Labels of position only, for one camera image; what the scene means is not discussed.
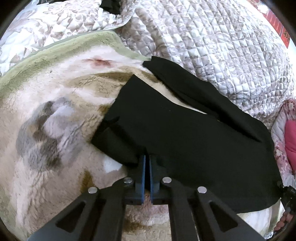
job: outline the folded black cloth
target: folded black cloth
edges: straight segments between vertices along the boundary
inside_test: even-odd
[[[143,65],[207,114],[172,103],[133,75],[92,144],[124,165],[136,164],[145,152],[155,154],[170,177],[189,187],[207,187],[237,213],[275,204],[281,176],[263,123],[171,61],[153,57]]]

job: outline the fleece blanket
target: fleece blanket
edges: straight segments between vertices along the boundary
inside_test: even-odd
[[[111,31],[61,41],[29,56],[0,79],[0,217],[26,238],[89,187],[126,176],[124,166],[90,144],[132,74],[179,101],[147,69],[146,57]],[[122,240],[171,240],[168,207],[128,206]],[[273,229],[281,203],[239,214],[261,235]]]
[[[246,0],[122,0],[120,15],[100,0],[68,0],[25,9],[0,40],[0,75],[31,52],[98,29],[116,29],[144,56],[170,59],[211,82],[270,129],[293,97],[287,48]]]

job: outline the gray pattern on blanket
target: gray pattern on blanket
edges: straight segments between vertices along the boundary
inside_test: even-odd
[[[80,126],[72,120],[73,112],[71,102],[59,98],[40,105],[21,126],[16,150],[28,168],[57,170],[69,160],[75,161],[83,138]]]
[[[116,32],[131,50],[170,59],[211,82],[271,128],[281,103],[292,96],[291,66],[272,27],[240,3],[142,0]]]

